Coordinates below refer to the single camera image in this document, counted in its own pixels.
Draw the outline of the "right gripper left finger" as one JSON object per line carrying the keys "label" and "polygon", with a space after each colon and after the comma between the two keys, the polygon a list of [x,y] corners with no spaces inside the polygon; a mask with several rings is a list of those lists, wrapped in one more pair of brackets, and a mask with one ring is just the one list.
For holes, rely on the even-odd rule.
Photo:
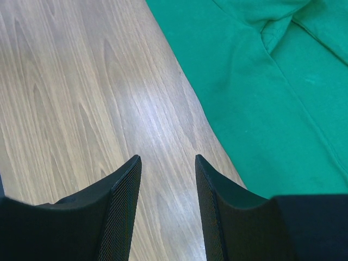
{"label": "right gripper left finger", "polygon": [[1,194],[1,260],[128,260],[141,170],[135,155],[54,204]]}

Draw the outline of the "green t shirt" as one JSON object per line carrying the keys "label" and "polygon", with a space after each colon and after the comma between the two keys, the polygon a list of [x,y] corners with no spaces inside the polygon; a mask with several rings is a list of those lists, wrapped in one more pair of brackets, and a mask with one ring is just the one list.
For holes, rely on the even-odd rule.
{"label": "green t shirt", "polygon": [[148,1],[252,192],[347,193],[347,1]]}

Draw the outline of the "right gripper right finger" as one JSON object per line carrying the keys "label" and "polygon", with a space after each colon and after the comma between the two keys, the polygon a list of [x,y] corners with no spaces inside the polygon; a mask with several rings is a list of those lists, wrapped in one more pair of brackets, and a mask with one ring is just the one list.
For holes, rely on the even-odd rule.
{"label": "right gripper right finger", "polygon": [[195,173],[208,260],[347,260],[347,195],[265,199],[202,155]]}

